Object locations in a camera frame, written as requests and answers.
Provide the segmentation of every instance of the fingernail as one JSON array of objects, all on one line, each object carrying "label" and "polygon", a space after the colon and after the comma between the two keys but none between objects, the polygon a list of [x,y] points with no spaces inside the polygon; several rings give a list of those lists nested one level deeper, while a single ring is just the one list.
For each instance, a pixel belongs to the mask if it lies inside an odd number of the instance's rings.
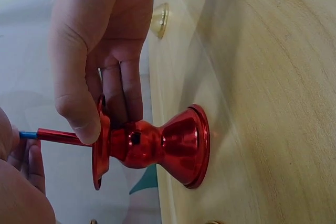
[{"label": "fingernail", "polygon": [[84,144],[93,144],[100,135],[100,122],[91,121],[81,127],[73,127],[75,134]]},{"label": "fingernail", "polygon": [[12,136],[13,136],[13,138],[12,138],[12,150],[18,145],[18,143],[19,143],[19,141],[20,141],[20,134],[19,134],[19,130],[18,130],[18,128],[15,126],[15,125],[13,125],[13,124],[11,124],[11,126],[12,126]]}]

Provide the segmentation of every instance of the wood grain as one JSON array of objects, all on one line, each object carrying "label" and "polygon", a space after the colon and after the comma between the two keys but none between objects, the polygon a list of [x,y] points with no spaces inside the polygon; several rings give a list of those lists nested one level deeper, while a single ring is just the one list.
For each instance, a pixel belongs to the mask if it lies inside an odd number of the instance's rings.
[{"label": "wood grain", "polygon": [[335,0],[155,0],[152,110],[206,111],[211,158],[188,190],[158,168],[163,224],[336,223]]}]

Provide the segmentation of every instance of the red knob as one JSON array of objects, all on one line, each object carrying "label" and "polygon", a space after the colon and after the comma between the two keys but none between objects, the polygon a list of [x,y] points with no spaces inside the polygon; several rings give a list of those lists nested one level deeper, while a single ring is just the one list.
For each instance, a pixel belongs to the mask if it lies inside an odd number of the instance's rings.
[{"label": "red knob", "polygon": [[161,165],[187,188],[198,187],[207,170],[210,134],[206,115],[192,105],[161,127],[148,122],[126,123],[111,129],[105,99],[98,102],[101,134],[92,145],[93,182],[100,189],[102,175],[109,170],[109,156],[129,168]]}]

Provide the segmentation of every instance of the hand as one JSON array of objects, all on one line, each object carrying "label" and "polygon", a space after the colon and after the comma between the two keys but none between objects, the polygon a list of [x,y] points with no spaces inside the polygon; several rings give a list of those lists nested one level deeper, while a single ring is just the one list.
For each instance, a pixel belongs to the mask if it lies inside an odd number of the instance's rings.
[{"label": "hand", "polygon": [[0,108],[0,219],[5,223],[55,223],[45,196],[40,142],[20,140]]},{"label": "hand", "polygon": [[114,123],[142,119],[139,59],[152,8],[153,0],[56,0],[49,35],[55,104],[83,143],[99,136],[101,93]]}]

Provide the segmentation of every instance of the gold knob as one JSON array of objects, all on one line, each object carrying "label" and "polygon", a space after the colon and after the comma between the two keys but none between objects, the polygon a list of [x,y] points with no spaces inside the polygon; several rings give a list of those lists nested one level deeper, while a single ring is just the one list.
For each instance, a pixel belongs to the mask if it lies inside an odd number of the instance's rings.
[{"label": "gold knob", "polygon": [[159,39],[162,39],[164,31],[166,30],[168,13],[169,13],[168,3],[161,4],[153,10],[150,30]]},{"label": "gold knob", "polygon": [[224,224],[224,223],[220,221],[212,220],[212,221],[208,221],[206,224]]}]

